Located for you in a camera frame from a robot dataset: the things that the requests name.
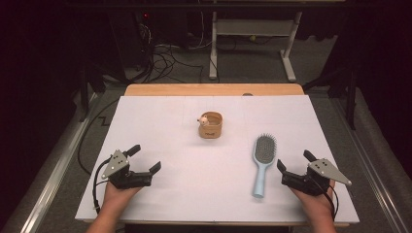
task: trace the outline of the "human hand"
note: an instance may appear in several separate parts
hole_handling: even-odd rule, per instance
[[[103,205],[96,220],[87,230],[87,233],[115,232],[116,224],[126,209],[131,198],[142,189],[133,187],[117,189],[112,183],[107,182]]]
[[[101,212],[110,211],[114,217],[119,218],[131,198],[142,188],[117,189],[112,183],[107,182]]]
[[[330,186],[334,187],[334,185],[335,181],[330,180]],[[307,215],[314,233],[336,232],[332,219],[333,209],[324,195],[311,196],[294,188],[291,188],[291,191],[301,201],[303,211]],[[327,190],[327,195],[330,199],[333,198],[331,188]]]

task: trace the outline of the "light blue hairbrush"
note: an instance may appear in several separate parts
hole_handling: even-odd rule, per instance
[[[262,134],[255,143],[254,160],[257,164],[257,179],[255,182],[254,196],[263,198],[264,177],[266,168],[273,164],[276,153],[276,140],[270,134]]]

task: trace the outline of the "white tabletop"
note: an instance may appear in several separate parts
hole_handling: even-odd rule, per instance
[[[198,136],[205,112],[223,116],[219,139]],[[258,167],[253,147],[262,133],[277,140],[274,164],[266,170],[264,198],[253,197]],[[130,170],[147,172],[161,161],[152,186],[143,188],[120,218],[143,223],[221,223],[295,225],[306,221],[300,202],[281,184],[276,167],[303,175],[304,150],[335,161],[308,96],[123,96],[96,165],[115,150],[141,150],[129,158]],[[97,188],[103,202],[104,184]],[[92,179],[76,219],[93,220]],[[359,222],[346,186],[337,183],[336,223]]]

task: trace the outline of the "wooden table edge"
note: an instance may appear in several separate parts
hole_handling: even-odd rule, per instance
[[[124,96],[304,95],[296,83],[144,83],[131,84]]]

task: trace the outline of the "robotic hand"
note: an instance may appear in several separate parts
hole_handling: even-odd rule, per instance
[[[102,179],[109,178],[109,181],[119,189],[152,185],[153,175],[161,168],[160,162],[157,162],[151,169],[149,169],[149,172],[134,173],[129,171],[130,164],[127,157],[134,155],[139,150],[140,145],[136,145],[125,152],[116,150],[111,156],[106,170],[103,172]]]
[[[306,150],[303,155],[310,163],[307,173],[302,176],[288,172],[282,161],[278,160],[277,167],[282,173],[282,184],[312,196],[327,193],[330,179],[352,185],[351,181],[327,159],[317,159],[309,150]]]

